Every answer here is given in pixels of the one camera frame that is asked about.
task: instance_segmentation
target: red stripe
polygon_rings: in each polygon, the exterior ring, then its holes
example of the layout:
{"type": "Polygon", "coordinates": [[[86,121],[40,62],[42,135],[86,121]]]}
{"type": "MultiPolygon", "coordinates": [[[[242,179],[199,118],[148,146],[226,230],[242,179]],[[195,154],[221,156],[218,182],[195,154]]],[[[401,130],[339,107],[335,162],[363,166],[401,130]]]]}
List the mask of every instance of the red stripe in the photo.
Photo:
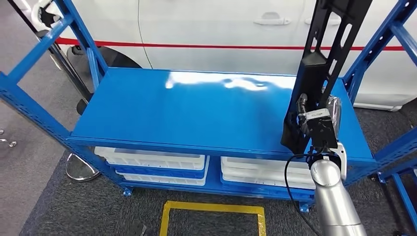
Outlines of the red stripe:
{"type": "MultiPolygon", "coordinates": [[[[77,39],[58,38],[58,44],[79,45],[77,39]]],[[[126,43],[94,41],[96,46],[120,46],[120,47],[156,47],[156,48],[219,48],[219,49],[269,49],[269,50],[304,50],[303,46],[237,46],[237,45],[196,45],[196,44],[161,44],[161,43],[126,43]]],[[[363,46],[353,46],[352,51],[362,51],[363,46]]],[[[322,50],[330,50],[330,46],[321,47],[322,50]]],[[[384,51],[404,51],[402,46],[386,46],[384,51]]]]}

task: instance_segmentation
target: black cable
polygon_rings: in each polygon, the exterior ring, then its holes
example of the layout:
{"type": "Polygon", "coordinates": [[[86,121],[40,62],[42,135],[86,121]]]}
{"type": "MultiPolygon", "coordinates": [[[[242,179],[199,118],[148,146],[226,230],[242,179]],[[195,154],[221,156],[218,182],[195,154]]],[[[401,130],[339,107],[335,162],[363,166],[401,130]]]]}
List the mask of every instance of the black cable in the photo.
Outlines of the black cable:
{"type": "Polygon", "coordinates": [[[292,157],[290,157],[290,159],[288,159],[287,163],[285,164],[285,168],[284,168],[284,180],[285,180],[285,185],[287,187],[287,191],[288,191],[288,195],[290,195],[290,199],[291,202],[293,203],[294,208],[296,209],[296,212],[298,212],[298,214],[300,215],[300,217],[304,220],[304,222],[308,225],[308,227],[310,227],[310,229],[317,235],[320,236],[319,232],[310,224],[310,222],[308,222],[308,220],[304,217],[304,215],[302,215],[302,213],[300,212],[299,206],[297,205],[297,203],[294,201],[293,195],[291,194],[290,191],[290,186],[288,185],[288,180],[287,180],[287,169],[288,169],[288,165],[290,164],[291,160],[294,158],[302,158],[302,157],[311,157],[311,156],[317,156],[319,154],[321,154],[323,152],[323,149],[315,154],[296,154],[293,155],[292,157]]]}

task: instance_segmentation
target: silver robot arm segment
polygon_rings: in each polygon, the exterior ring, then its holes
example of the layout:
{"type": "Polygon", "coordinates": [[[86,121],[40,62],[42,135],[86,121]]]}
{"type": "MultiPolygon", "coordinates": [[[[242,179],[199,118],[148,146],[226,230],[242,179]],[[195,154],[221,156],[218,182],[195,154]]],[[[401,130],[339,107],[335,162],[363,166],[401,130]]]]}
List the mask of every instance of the silver robot arm segment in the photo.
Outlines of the silver robot arm segment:
{"type": "Polygon", "coordinates": [[[352,199],[342,183],[339,167],[317,160],[310,169],[316,184],[315,200],[324,236],[366,236],[352,199]]]}

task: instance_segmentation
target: black metal bracket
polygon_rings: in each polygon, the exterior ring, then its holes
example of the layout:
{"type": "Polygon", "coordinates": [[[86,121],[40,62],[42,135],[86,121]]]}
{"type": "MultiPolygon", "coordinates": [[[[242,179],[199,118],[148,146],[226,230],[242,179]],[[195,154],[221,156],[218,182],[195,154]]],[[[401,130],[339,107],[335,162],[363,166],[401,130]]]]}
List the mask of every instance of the black metal bracket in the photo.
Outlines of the black metal bracket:
{"type": "Polygon", "coordinates": [[[359,32],[363,19],[372,0],[317,0],[310,25],[303,56],[298,68],[297,79],[287,114],[281,144],[293,153],[304,153],[310,139],[305,136],[297,122],[296,102],[301,94],[308,97],[307,111],[326,107],[326,101],[340,74],[343,64],[359,32]],[[334,12],[341,17],[341,23],[333,41],[328,57],[320,50],[330,14],[334,12]],[[342,43],[347,26],[350,31],[342,43]]]}

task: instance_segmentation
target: car door handle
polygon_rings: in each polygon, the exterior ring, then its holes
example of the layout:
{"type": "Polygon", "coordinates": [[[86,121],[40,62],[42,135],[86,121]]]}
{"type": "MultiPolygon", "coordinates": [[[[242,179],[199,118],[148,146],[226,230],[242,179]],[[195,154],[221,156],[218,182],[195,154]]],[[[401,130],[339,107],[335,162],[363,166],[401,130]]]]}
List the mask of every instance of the car door handle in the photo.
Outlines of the car door handle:
{"type": "Polygon", "coordinates": [[[259,19],[253,22],[263,26],[283,26],[291,23],[291,19],[281,17],[277,12],[270,11],[265,12],[259,19]]]}

